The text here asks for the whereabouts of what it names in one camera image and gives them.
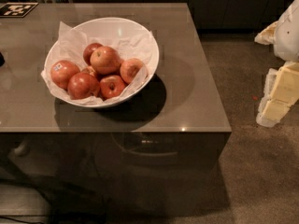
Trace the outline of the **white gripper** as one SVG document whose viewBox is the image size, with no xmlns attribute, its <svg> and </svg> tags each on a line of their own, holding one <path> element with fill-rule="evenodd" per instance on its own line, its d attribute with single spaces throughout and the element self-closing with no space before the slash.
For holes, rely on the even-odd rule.
<svg viewBox="0 0 299 224">
<path fill-rule="evenodd" d="M 258 107 L 256 122 L 271 128 L 299 100 L 299 63 L 295 63 L 299 61 L 299 0 L 293 0 L 279 19 L 258 33 L 254 41 L 272 45 L 275 55 L 287 61 L 278 70 L 268 71 Z"/>
</svg>

